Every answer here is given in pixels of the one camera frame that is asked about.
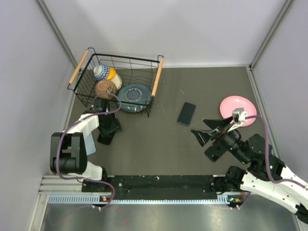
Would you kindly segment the blue smartphone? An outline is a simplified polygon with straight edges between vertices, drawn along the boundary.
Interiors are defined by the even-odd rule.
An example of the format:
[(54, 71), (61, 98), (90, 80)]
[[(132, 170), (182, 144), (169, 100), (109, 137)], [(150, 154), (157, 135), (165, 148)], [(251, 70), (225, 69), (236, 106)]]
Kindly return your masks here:
[(192, 120), (193, 114), (195, 112), (196, 105), (192, 103), (185, 102), (183, 104), (183, 107), (180, 111), (179, 117), (177, 119), (177, 122), (179, 124), (189, 126), (190, 122)]

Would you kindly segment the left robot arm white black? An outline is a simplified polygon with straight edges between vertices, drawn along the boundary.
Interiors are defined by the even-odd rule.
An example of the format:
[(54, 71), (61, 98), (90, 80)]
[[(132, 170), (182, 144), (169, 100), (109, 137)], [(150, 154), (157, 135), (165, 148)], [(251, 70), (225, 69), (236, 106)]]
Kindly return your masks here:
[(121, 125), (110, 110), (107, 100), (98, 98), (89, 110), (63, 132), (51, 136), (50, 169), (53, 173), (70, 175), (71, 178), (92, 179), (92, 185), (99, 191), (109, 186), (104, 167), (88, 160), (88, 155), (96, 152), (92, 132), (99, 131), (97, 142), (111, 144)]

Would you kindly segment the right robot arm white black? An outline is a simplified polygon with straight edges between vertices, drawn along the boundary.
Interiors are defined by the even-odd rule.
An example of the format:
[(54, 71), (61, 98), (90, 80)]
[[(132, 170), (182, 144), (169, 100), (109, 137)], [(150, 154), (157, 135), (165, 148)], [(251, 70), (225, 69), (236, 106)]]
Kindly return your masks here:
[(232, 118), (204, 119), (210, 130), (191, 130), (201, 146), (209, 144), (205, 155), (216, 162), (230, 152), (246, 170), (231, 166), (224, 177), (228, 191), (246, 191), (273, 201), (304, 222), (308, 222), (308, 184), (271, 153), (269, 135), (255, 134), (246, 141), (238, 130), (230, 130)]

